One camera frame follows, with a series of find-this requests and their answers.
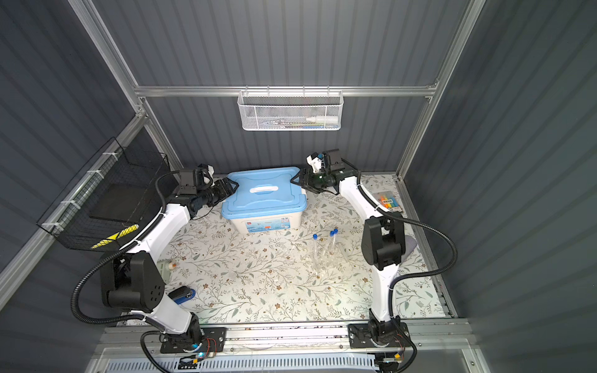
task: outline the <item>gray corrugated wall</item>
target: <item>gray corrugated wall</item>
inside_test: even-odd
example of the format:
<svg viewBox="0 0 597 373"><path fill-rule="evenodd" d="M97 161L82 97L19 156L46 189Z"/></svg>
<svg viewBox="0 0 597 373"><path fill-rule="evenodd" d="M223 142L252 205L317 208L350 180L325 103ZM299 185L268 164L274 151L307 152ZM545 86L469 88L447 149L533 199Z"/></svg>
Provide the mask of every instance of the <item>gray corrugated wall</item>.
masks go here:
<svg viewBox="0 0 597 373"><path fill-rule="evenodd" d="M66 1L0 1L0 269L35 221L134 112ZM102 327L69 310L97 254L53 245L0 312L2 372L81 372ZM106 315L99 285L82 306Z"/></svg>
<svg viewBox="0 0 597 373"><path fill-rule="evenodd" d="M466 0L102 0L140 85L426 85Z"/></svg>
<svg viewBox="0 0 597 373"><path fill-rule="evenodd" d="M406 177L460 247L444 278L493 372L594 370L595 14L490 1Z"/></svg>
<svg viewBox="0 0 597 373"><path fill-rule="evenodd" d="M364 171L396 170L424 97L344 100L340 131L245 131L232 97L148 98L186 167L214 166L217 174L305 164L316 151L340 148Z"/></svg>
<svg viewBox="0 0 597 373"><path fill-rule="evenodd" d="M433 84L466 0L96 1L140 85ZM346 98L340 131L246 132L235 98L148 98L186 167L393 171L423 98Z"/></svg>

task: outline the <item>floral tablecloth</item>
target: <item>floral tablecloth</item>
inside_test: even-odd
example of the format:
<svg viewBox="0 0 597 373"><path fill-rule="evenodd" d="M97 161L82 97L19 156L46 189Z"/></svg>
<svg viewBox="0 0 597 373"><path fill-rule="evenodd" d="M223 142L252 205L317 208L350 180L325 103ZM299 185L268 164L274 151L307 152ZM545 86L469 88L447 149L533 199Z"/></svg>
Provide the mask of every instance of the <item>floral tablecloth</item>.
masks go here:
<svg viewBox="0 0 597 373"><path fill-rule="evenodd" d="M373 193L393 191L402 205L391 175L363 176L363 183ZM298 229L240 234L221 216L221 204L191 221L164 251L164 259L178 264L167 291L195 289L195 298L182 307L201 323L367 319L372 270L361 254L363 222L341 196L309 192L307 201ZM316 273L312 236L323 237L323 249L335 227L337 247L323 253L324 268ZM414 236L410 226L405 231ZM400 266L400 273L425 270L418 247ZM404 318L445 316L429 278L400 282L395 304Z"/></svg>

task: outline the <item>blue lid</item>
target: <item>blue lid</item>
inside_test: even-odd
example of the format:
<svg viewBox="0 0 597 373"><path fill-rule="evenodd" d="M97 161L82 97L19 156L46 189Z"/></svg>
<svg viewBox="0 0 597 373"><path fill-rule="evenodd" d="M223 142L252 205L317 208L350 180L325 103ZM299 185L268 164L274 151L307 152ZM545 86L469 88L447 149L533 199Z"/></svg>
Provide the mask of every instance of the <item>blue lid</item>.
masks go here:
<svg viewBox="0 0 597 373"><path fill-rule="evenodd" d="M300 186L290 183L298 171L297 167L281 167L229 174L238 189L223 202L222 216L244 219L304 211L307 196Z"/></svg>

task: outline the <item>vent grille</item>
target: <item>vent grille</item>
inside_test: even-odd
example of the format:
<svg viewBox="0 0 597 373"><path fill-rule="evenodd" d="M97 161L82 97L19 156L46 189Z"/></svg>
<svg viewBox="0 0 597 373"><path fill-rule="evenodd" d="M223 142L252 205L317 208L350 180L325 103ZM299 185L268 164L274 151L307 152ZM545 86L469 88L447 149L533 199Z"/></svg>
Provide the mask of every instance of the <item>vent grille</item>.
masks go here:
<svg viewBox="0 0 597 373"><path fill-rule="evenodd" d="M285 371L292 369L353 369L375 371L374 357L365 353L279 354L263 356L216 356L194 369L177 369L180 357L157 357L156 361L172 372ZM110 359L106 373L144 373L158 371L147 359Z"/></svg>

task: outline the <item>black wire basket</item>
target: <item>black wire basket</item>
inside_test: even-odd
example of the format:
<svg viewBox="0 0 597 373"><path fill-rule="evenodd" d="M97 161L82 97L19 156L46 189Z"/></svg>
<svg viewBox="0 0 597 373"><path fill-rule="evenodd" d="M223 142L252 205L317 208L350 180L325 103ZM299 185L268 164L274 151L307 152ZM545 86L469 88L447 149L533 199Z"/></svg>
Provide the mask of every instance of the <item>black wire basket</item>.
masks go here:
<svg viewBox="0 0 597 373"><path fill-rule="evenodd" d="M137 236L161 207L154 184L170 171L165 154L118 147L102 155L106 160L87 171L70 193L67 186L60 194L67 198L58 197L37 222L66 248L116 251ZM160 182L164 195L175 186L174 177Z"/></svg>

